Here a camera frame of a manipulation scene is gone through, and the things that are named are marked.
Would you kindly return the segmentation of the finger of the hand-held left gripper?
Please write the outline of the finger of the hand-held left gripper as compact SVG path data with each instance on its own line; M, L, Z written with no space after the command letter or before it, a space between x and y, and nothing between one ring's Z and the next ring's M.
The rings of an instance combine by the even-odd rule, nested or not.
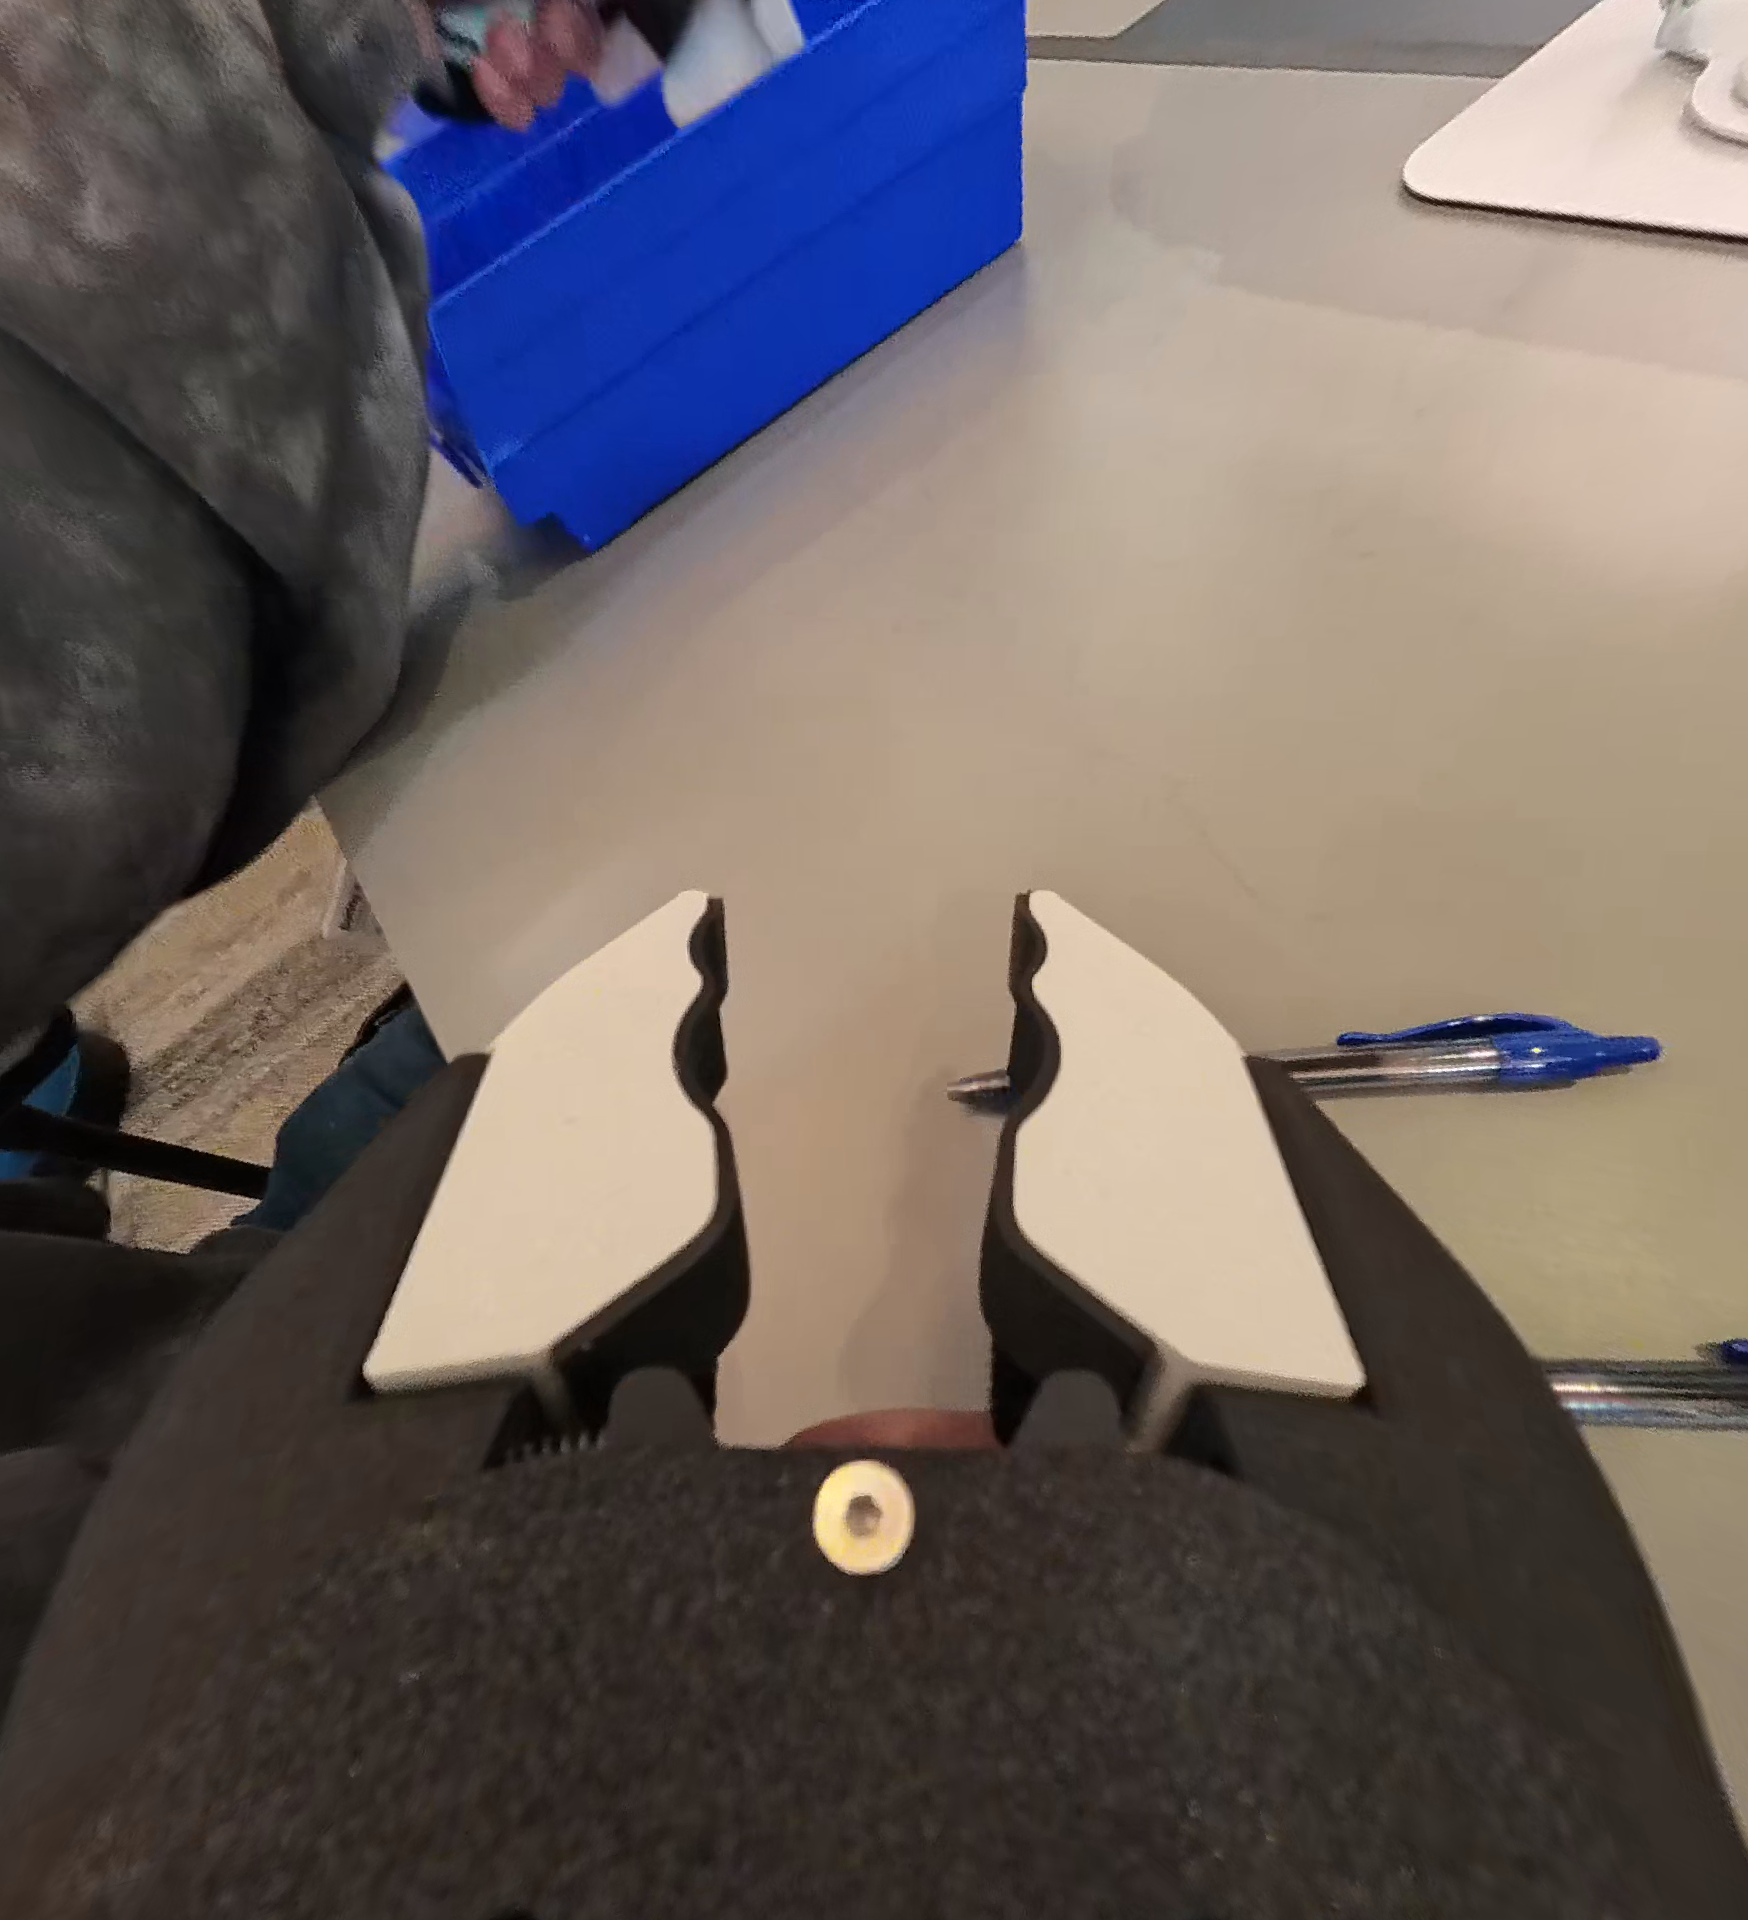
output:
M664 58L662 98L677 130L721 110L803 51L794 3L692 3Z

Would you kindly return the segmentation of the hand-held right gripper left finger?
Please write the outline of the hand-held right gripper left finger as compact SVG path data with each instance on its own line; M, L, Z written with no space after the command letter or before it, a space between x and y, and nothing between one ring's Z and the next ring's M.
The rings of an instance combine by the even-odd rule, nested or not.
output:
M679 893L489 1046L361 1369L377 1400L500 1389L569 1446L708 1443L749 1305L726 905Z

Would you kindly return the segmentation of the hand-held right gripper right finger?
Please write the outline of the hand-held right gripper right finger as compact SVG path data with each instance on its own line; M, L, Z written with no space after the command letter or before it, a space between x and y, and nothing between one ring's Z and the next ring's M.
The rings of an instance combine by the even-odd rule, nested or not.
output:
M1051 888L1016 899L983 1217L1001 1428L1062 1374L1160 1450L1204 1391L1357 1405L1357 1355L1241 1044Z

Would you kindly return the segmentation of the blue plastic bin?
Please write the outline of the blue plastic bin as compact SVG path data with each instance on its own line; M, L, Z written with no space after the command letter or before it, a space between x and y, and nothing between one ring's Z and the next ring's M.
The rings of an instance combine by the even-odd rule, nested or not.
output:
M596 551L1022 239L1019 3L797 3L803 51L687 130L690 5L598 5L596 79L524 133L466 87L388 133L431 275L434 444Z

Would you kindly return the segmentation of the blue pen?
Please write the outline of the blue pen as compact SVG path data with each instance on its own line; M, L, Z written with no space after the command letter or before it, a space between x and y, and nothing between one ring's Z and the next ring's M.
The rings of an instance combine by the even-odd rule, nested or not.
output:
M1689 1361L1543 1361L1559 1407L1581 1428L1748 1433L1748 1338Z
M1452 1017L1395 1032L1341 1032L1333 1044L1251 1054L1223 1032L1178 1044L1174 1061L1272 1067L1312 1099L1446 1092L1559 1092L1663 1058L1656 1037L1609 1036L1532 1013Z

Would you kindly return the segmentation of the person's left forearm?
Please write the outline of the person's left forearm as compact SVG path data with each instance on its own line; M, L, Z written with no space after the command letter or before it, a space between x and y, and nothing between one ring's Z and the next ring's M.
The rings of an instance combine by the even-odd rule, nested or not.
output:
M0 5L0 1051L394 707L422 5Z

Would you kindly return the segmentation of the person's left hand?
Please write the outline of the person's left hand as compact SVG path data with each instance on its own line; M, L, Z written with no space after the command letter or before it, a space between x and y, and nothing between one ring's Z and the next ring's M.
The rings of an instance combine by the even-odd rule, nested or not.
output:
M530 14L488 10L471 80L478 103L498 126L527 131L574 79L593 79L604 27L593 5L536 3Z

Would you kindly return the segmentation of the black office chair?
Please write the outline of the black office chair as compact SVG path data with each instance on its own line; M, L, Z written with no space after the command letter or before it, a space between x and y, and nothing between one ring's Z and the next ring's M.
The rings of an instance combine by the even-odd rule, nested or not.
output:
M113 1175L263 1200L264 1164L127 1132L132 1079L125 1049L69 1008L0 1051L0 1233L107 1240L113 1214L97 1181Z

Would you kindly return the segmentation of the dark grey desk mat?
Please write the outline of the dark grey desk mat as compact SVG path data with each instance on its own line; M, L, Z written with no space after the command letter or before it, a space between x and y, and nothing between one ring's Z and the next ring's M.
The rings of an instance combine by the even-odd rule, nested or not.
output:
M1498 79L1587 3L1029 3L1033 61Z

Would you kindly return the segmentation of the white document stand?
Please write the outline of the white document stand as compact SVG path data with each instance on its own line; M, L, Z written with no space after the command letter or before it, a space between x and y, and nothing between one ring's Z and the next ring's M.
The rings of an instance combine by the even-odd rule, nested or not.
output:
M1424 204L1748 243L1748 5L1604 3L1406 160Z

